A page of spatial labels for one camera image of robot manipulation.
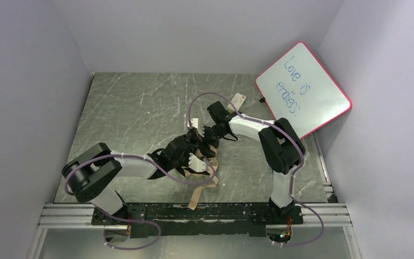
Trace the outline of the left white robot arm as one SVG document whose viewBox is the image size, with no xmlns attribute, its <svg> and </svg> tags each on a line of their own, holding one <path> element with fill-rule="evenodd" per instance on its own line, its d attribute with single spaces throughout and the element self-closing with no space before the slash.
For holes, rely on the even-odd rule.
<svg viewBox="0 0 414 259">
<path fill-rule="evenodd" d="M 80 203 L 90 202 L 110 215 L 129 219 L 127 205 L 110 182 L 118 176 L 158 179 L 173 169 L 182 175 L 204 173 L 208 166 L 196 156 L 197 150 L 197 139 L 185 135 L 146 155 L 120 154 L 100 142 L 63 167 L 65 190 Z"/>
</svg>

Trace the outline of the beige folding umbrella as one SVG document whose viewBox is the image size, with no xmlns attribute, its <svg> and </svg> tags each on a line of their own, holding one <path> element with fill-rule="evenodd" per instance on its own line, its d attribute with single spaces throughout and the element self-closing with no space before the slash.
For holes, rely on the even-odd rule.
<svg viewBox="0 0 414 259">
<path fill-rule="evenodd" d="M 202 183 L 196 187 L 191 196 L 188 208 L 195 210 L 203 189 L 215 188 L 218 184 L 219 179 L 217 176 L 214 176 L 219 167 L 217 160 L 218 148 L 212 144 L 203 142 L 203 139 L 194 129 L 185 135 L 184 140 L 188 143 L 187 161 L 182 166 L 184 175 L 209 177 L 206 183 Z"/>
</svg>

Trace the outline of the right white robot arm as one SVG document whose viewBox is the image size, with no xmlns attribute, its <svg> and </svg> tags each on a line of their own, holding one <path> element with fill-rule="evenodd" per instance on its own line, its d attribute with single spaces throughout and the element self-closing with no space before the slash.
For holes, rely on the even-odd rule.
<svg viewBox="0 0 414 259">
<path fill-rule="evenodd" d="M 217 146 L 220 139 L 237 141 L 245 136 L 260 142 L 267 164 L 273 171 L 273 189 L 269 206 L 283 217 L 294 207 L 291 192 L 294 172 L 303 164 L 305 148 L 290 122 L 259 120 L 229 112 L 220 101 L 207 107 L 214 125 L 204 127 L 205 142 Z"/>
</svg>

